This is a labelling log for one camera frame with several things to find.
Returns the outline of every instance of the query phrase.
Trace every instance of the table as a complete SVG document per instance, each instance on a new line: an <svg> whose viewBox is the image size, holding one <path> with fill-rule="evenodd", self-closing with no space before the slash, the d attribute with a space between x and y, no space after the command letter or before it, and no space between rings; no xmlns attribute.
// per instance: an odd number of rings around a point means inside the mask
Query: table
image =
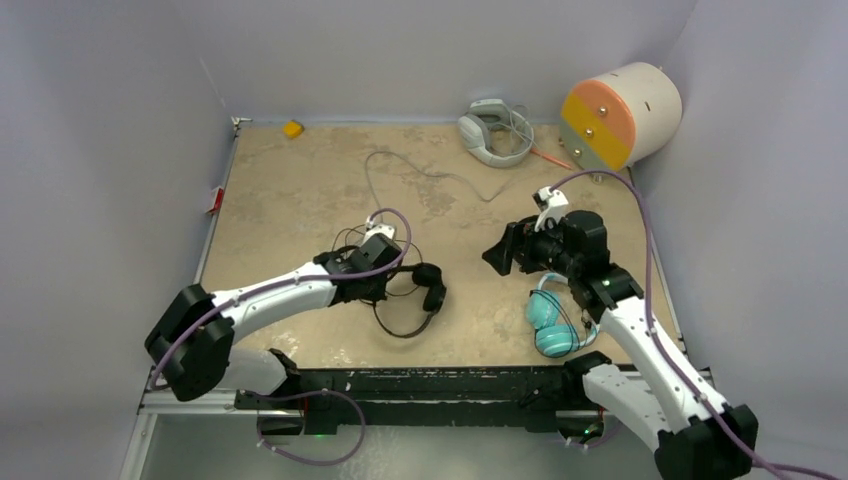
<svg viewBox="0 0 848 480"><path fill-rule="evenodd" d="M536 140L541 150L567 158L555 126L537 126ZM430 172L462 175L486 195L517 179L494 201L483 203L466 185L420 175L401 160L379 155L370 162L380 202L407 216L424 260L444 271L448 297L442 311L421 335L403 340L384 333L370 307L336 305L277 322L239 346L278 348L305 368L561 364L564 359L537 352L533 329L524 320L528 292L541 274L513 269L501 277L480 255L500 239L507 222L538 213L531 199L538 188L570 172L534 155L511 169L487 167L465 151L454 125L322 126L307 128L295 139L278 126L242 128L202 277L207 291L294 270L329 250L339 230L362 224L376 208L363 169L365 157L375 150L407 155ZM595 184L586 176L562 190L574 209L604 218L613 261L644 286L645 233L627 188L613 180ZM386 220L399 227L402 238L402 225L388 215ZM656 268L652 275L655 314L676 338ZM399 292L409 285L408 278L399 277L389 287ZM567 288L548 285L560 293L579 327L580 311ZM415 329L424 318L423 295L422 289L381 302L384 322L398 332ZM630 363L607 334L584 352L595 349L617 364Z"/></svg>

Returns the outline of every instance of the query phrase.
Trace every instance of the robotic arm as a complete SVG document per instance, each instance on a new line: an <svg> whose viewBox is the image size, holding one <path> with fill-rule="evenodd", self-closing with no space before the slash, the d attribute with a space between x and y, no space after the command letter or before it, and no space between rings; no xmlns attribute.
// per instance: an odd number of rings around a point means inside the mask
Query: robotic arm
<svg viewBox="0 0 848 480"><path fill-rule="evenodd" d="M392 227L376 225L366 232L359 247L322 253L293 272L249 287L211 293L200 285L186 287L171 302L144 346L156 364L173 350L162 373L180 401L194 400L213 388L270 394L296 373L294 362L277 350L233 345L256 330L307 310L353 300L384 300L389 266L402 254L393 236ZM384 271L368 273L379 269ZM316 276L327 279L314 280ZM301 278L310 281L301 283ZM443 285L434 287L428 296L441 300L445 291ZM216 313L178 342L211 312Z"/></svg>
<svg viewBox="0 0 848 480"><path fill-rule="evenodd" d="M644 292L627 270L610 262L601 217L583 210L565 214L565 197L551 187L539 190L534 200L541 213L509 223L483 259L500 275L510 273L513 260L523 273L564 275L577 304L624 348L650 387L649 392L637 387L593 352L566 364L574 393L614 413L635 432L654 452L663 478L736 478L750 471L751 458L721 431L705 401L752 450L756 417L745 405L730 407L659 322L645 318ZM697 385L699 396L686 380Z"/></svg>

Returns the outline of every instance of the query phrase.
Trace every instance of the yellow cube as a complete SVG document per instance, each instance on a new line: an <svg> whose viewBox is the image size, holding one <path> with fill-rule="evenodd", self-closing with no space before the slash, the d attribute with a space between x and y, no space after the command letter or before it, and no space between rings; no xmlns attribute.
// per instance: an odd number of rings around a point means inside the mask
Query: yellow cube
<svg viewBox="0 0 848 480"><path fill-rule="evenodd" d="M296 138L303 133L303 125L292 120L283 126L283 133L289 138Z"/></svg>

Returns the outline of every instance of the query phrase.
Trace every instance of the headphones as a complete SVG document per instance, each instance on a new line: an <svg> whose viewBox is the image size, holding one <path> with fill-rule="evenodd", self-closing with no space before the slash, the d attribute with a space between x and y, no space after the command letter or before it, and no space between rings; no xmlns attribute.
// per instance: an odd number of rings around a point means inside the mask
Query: headphones
<svg viewBox="0 0 848 480"><path fill-rule="evenodd" d="M374 308L374 316L377 317L377 323L380 324L380 327L382 327L389 335L395 338L412 338L423 332L424 329L430 325L430 321L433 317L436 316L436 314L439 313L439 310L442 309L442 304L445 303L445 296L448 293L448 287L446 287L442 282L442 269L432 263L417 263L406 267L401 266L393 271L396 273L411 272L412 283L427 289L427 295L424 296L424 303L421 304L421 308L424 309L427 316L424 318L420 327L412 332L404 334L395 333L383 325L380 315L377 314L376 303L372 304L372 307Z"/></svg>
<svg viewBox="0 0 848 480"><path fill-rule="evenodd" d="M536 329L536 349L546 357L562 357L595 341L598 328L592 325L589 336L581 342L580 337L577 336L577 330L562 309L559 296L550 290L543 289L548 280L568 284L568 280L558 273L543 275L536 288L530 290L530 300L527 302L525 316ZM568 321L568 325L556 324L560 315Z"/></svg>
<svg viewBox="0 0 848 480"><path fill-rule="evenodd" d="M490 167L507 168L518 165L533 147L533 127L527 119L509 108L503 100L478 100L468 107L468 113L456 122L465 148ZM521 137L519 150L506 156L492 149L490 131L511 129Z"/></svg>

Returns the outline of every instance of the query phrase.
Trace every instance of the tabletop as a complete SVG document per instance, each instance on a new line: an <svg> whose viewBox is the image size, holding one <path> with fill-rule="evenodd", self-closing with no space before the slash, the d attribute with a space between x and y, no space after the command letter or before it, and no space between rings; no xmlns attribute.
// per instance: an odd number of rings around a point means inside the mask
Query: tabletop
<svg viewBox="0 0 848 480"><path fill-rule="evenodd" d="M542 151L567 158L556 126L537 126L536 141ZM383 332L371 307L339 304L281 320L239 346L278 348L305 368L561 364L564 359L536 350L533 328L524 319L529 290L541 273L525 275L513 268L501 277L481 254L500 240L507 222L538 213L531 198L536 190L571 172L535 155L509 169L483 165L463 148L455 125L311 127L295 139L277 126L242 129L202 277L206 290L248 286L292 271L329 250L340 230L361 225L376 209L364 163L377 150L404 155L430 173L461 175L484 196L511 182L485 203L462 182L421 175L389 155L377 154L369 162L380 203L409 219L424 261L443 270L448 295L441 312L421 335L397 339ZM612 260L644 287L645 232L629 190L614 180L595 184L588 176L561 190L570 209L603 217ZM386 221L398 227L402 239L400 222L390 215ZM417 258L411 250L405 263ZM652 275L654 313L677 338L656 268ZM389 290L399 293L411 285L408 275L398 276ZM546 287L559 293L582 333L581 312L567 287ZM412 331L425 317L423 297L424 289L390 297L380 303L380 316L394 331ZM581 353L591 350L617 364L630 363L606 333Z"/></svg>

